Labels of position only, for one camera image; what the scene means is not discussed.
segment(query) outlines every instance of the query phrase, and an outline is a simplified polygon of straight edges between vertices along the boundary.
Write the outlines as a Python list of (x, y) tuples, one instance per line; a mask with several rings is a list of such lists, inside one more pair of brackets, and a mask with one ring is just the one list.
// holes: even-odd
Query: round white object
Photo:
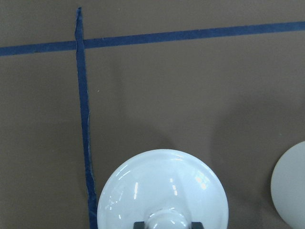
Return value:
[(305, 142), (290, 148), (277, 162), (271, 195), (282, 219), (294, 229), (305, 228)]
[(198, 158), (177, 150), (141, 153), (123, 163), (102, 190), (99, 229), (227, 229), (228, 202), (215, 173)]

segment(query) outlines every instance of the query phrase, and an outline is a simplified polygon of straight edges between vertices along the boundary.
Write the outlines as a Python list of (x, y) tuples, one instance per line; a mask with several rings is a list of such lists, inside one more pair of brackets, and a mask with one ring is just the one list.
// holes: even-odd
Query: white plate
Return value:
[(181, 151), (159, 149), (136, 155), (116, 169), (102, 191), (97, 218), (99, 229), (132, 229), (137, 221), (155, 229), (174, 223), (185, 228), (191, 222), (226, 229), (228, 202), (205, 163)]
[(290, 148), (277, 162), (271, 179), (277, 212), (294, 229), (305, 228), (305, 142)]

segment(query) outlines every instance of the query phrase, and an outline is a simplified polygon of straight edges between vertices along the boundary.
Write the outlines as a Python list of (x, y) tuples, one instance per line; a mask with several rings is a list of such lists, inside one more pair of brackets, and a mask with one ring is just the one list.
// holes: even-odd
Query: blue tape strip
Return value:
[(10, 56), (19, 54), (31, 54), (35, 52), (57, 52), (57, 51), (68, 51), (75, 50), (76, 42), (54, 42), (54, 43), (43, 43), (43, 44), (29, 44), (11, 47), (0, 48), (0, 56)]
[(85, 47), (83, 43), (83, 30), (82, 30), (82, 15), (81, 8), (76, 11), (76, 62), (77, 62), (77, 75), (81, 103), (81, 128), (82, 128), (82, 141), (85, 159), (85, 174), (86, 185), (88, 190), (88, 209), (90, 229), (97, 229), (97, 202), (94, 187), (94, 176), (90, 152), (90, 110), (89, 110), (89, 96), (86, 78), (86, 62), (85, 62)]
[(305, 30), (305, 21), (98, 38), (84, 40), (84, 44), (86, 49), (91, 49), (119, 45), (170, 42), (212, 37), (226, 37), (303, 30)]
[[(119, 46), (119, 45), (170, 42), (170, 41), (182, 41), (182, 40), (203, 39), (203, 38), (212, 38), (212, 37), (253, 35), (253, 34), (261, 34), (261, 33), (290, 32), (290, 31), (304, 31), (304, 30), (305, 30), (305, 21), (299, 21), (299, 22), (235, 26), (235, 27), (204, 29), (204, 30), (161, 32), (161, 33), (131, 35), (131, 36), (122, 36), (122, 37), (88, 39), (88, 40), (84, 40), (84, 45), (86, 49), (91, 49), (91, 48), (111, 47), (111, 46)], [(67, 51), (67, 50), (75, 50), (75, 49), (76, 49), (76, 44), (74, 41), (21, 45), (21, 46), (0, 48), (0, 56), (27, 54), (34, 52)]]

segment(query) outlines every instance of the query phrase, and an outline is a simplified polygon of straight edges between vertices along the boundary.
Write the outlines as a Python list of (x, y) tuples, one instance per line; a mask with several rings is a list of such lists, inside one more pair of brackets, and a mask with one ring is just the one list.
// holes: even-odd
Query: vertical blue tape line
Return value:
[(86, 78), (85, 46), (83, 42), (81, 8), (78, 8), (76, 11), (75, 40), (76, 40), (77, 76), (78, 76), (78, 85), (79, 85), (80, 103), (81, 103), (82, 141), (83, 141), (84, 160), (85, 160), (86, 185), (88, 190), (89, 221), (90, 221), (90, 229), (97, 229), (97, 218), (96, 218), (97, 202), (96, 202), (94, 176), (93, 176), (91, 153), (90, 153), (90, 128), (89, 128), (90, 110), (89, 110), (89, 96), (88, 96), (87, 78)]

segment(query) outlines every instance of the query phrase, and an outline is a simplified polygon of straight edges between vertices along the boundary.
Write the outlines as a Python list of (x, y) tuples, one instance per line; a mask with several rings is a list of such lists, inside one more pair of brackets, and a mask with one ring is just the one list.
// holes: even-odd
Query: gray surface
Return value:
[(224, 185), (230, 229), (289, 228), (270, 195), (305, 136), (304, 32), (87, 50), (96, 190), (140, 152), (199, 157)]
[[(304, 21), (304, 1), (0, 0), (0, 47)], [(199, 157), (224, 185), (230, 229), (289, 228), (270, 197), (305, 136), (304, 32), (86, 50), (98, 197), (146, 150)], [(75, 52), (0, 58), (0, 228), (89, 228)]]
[(75, 53), (0, 66), (0, 228), (88, 228)]

